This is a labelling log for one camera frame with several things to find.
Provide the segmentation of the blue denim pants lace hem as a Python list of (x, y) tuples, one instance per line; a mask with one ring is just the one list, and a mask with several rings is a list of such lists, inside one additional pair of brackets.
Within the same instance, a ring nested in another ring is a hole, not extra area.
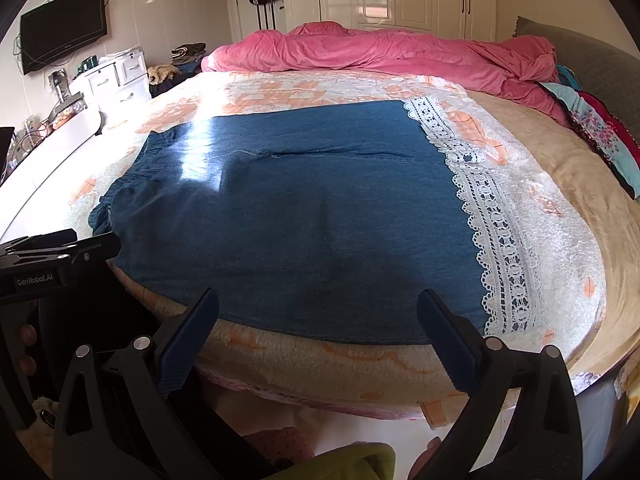
[(528, 330), (528, 255), (480, 153), (432, 100), (198, 118), (153, 132), (88, 219), (116, 266), (228, 321), (339, 344), (424, 344), (434, 289), (488, 334)]

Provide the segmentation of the white curved footboard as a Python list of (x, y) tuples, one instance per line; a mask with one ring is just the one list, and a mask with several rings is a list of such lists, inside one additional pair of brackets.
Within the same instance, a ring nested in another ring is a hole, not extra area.
[(102, 116), (87, 108), (45, 138), (1, 185), (1, 241), (65, 226), (65, 184), (54, 175), (75, 152), (101, 132)]

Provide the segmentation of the white drawer cabinet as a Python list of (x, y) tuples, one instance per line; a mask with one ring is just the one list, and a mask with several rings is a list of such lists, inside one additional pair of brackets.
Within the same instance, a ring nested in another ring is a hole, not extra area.
[(99, 59), (96, 67), (78, 75), (70, 84), (88, 107), (105, 115), (119, 114), (151, 99), (144, 52), (137, 46)]

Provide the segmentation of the beige bed sheet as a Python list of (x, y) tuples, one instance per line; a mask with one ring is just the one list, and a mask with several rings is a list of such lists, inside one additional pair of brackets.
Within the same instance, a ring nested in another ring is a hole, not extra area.
[(572, 130), (538, 110), (482, 92), (468, 95), (532, 153), (599, 244), (605, 311), (597, 333), (570, 361), (570, 369), (602, 376), (639, 347), (639, 204)]

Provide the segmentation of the pile of clothes on chair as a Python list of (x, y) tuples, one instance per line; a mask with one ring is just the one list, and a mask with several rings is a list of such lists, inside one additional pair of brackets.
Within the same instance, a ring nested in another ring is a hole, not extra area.
[(168, 63), (149, 67), (146, 74), (152, 98), (201, 73), (201, 62), (205, 55), (205, 42), (182, 44), (170, 52)]

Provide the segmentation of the floral teal pink cloth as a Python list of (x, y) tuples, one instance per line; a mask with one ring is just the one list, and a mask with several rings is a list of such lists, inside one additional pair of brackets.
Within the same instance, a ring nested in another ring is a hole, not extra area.
[(620, 185), (638, 202), (639, 144), (602, 101), (582, 90), (569, 68), (558, 64), (556, 70), (559, 81), (542, 85), (564, 106), (578, 136), (605, 161)]

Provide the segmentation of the pink duvet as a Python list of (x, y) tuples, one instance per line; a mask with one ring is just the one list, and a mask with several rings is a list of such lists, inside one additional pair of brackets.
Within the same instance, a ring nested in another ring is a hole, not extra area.
[(503, 42), (442, 39), (426, 32), (349, 29), (309, 22), (284, 34), (258, 30), (202, 59), (204, 72), (367, 70), (390, 75), (435, 76), (466, 90), (512, 101), (568, 125), (567, 112), (547, 90), (558, 80), (553, 44), (524, 36)]

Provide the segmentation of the grey quilted headboard cushion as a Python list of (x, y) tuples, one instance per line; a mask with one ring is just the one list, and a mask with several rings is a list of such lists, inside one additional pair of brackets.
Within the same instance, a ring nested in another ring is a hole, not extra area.
[(570, 68), (585, 92), (599, 98), (639, 140), (639, 60), (631, 54), (558, 26), (519, 16), (514, 36), (541, 36), (554, 46), (561, 65)]

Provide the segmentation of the black wall television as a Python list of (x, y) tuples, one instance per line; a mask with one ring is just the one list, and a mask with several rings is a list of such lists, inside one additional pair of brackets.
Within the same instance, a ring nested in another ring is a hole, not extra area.
[(107, 0), (51, 0), (20, 17), (24, 75), (42, 70), (107, 35)]

